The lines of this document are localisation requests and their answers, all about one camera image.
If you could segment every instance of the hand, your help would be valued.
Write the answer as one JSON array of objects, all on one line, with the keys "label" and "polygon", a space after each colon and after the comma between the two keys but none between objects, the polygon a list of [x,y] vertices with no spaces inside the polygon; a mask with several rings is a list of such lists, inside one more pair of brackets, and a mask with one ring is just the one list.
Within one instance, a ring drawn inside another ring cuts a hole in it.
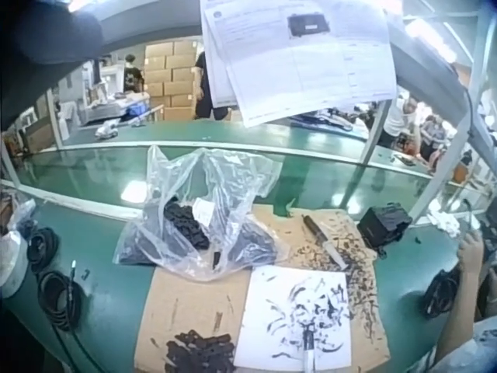
[{"label": "hand", "polygon": [[200,101],[203,98],[203,90],[199,87],[196,90],[196,100]]},{"label": "hand", "polygon": [[457,257],[463,273],[480,275],[483,262],[483,240],[480,232],[471,231],[466,234],[459,245]]}]

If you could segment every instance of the coiled cable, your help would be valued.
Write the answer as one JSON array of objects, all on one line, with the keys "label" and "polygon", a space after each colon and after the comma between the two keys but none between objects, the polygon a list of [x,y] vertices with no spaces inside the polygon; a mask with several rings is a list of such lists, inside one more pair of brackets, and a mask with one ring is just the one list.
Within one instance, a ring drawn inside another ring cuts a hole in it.
[{"label": "coiled cable", "polygon": [[105,373],[84,348],[75,333],[81,317],[82,300],[84,298],[81,286],[74,282],[76,262],[72,262],[69,277],[56,270],[45,271],[54,258],[58,245],[59,238],[50,228],[36,230],[30,239],[27,257],[31,270],[36,277],[38,304],[48,318],[52,330],[68,358],[72,371],[81,373],[62,340],[59,330],[70,333],[79,349],[98,373]]}]

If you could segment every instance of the fluorescent light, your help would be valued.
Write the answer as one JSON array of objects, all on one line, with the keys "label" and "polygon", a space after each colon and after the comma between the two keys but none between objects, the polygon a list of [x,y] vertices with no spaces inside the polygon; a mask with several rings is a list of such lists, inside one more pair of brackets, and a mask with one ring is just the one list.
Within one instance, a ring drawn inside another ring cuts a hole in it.
[{"label": "fluorescent light", "polygon": [[405,27],[410,37],[420,37],[431,45],[450,64],[457,59],[456,53],[443,42],[443,38],[424,19],[416,19]]},{"label": "fluorescent light", "polygon": [[143,204],[147,199],[147,183],[140,180],[131,180],[121,194],[121,200],[132,204]]}]

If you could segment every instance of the white shirt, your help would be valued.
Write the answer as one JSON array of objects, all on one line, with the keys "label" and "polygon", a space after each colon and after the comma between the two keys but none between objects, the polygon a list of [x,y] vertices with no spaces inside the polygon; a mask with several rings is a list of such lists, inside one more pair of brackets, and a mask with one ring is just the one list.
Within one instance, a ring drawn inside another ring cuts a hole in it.
[{"label": "white shirt", "polygon": [[396,138],[401,131],[409,126],[410,123],[415,123],[416,112],[411,114],[404,114],[404,99],[397,99],[390,110],[383,126],[385,132],[390,136]]}]

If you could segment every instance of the person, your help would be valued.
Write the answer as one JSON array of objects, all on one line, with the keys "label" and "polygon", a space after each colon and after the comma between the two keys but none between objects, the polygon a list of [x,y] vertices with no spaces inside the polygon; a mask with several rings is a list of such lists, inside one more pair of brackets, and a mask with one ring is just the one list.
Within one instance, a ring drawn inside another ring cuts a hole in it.
[{"label": "person", "polygon": [[461,271],[454,304],[436,346],[407,373],[489,373],[497,368],[497,272],[488,270],[486,319],[474,324],[484,256],[479,232],[469,232],[457,257]]},{"label": "person", "polygon": [[205,52],[200,53],[196,60],[194,76],[196,93],[195,119],[210,118],[210,113],[214,112],[215,120],[223,120],[228,115],[228,108],[226,106],[213,107]]},{"label": "person", "polygon": [[407,99],[398,98],[394,100],[388,111],[388,116],[377,144],[384,148],[392,148],[402,130],[412,127],[415,153],[418,154],[420,135],[419,127],[415,125],[417,108],[418,100],[413,96],[409,96]]},{"label": "person", "polygon": [[442,118],[438,116],[430,117],[430,120],[421,126],[421,148],[420,155],[427,162],[429,157],[438,149],[440,145],[445,143],[447,132],[442,125]]},{"label": "person", "polygon": [[468,149],[463,153],[463,158],[461,159],[461,163],[466,167],[469,167],[471,163],[473,163],[473,151]]},{"label": "person", "polygon": [[436,167],[438,166],[443,155],[447,152],[447,146],[445,144],[440,145],[434,153],[431,154],[428,160],[429,173],[435,173]]},{"label": "person", "polygon": [[126,61],[126,67],[124,68],[124,92],[135,92],[139,93],[143,91],[144,79],[141,75],[139,68],[133,65],[136,57],[132,54],[128,54],[124,60]]}]

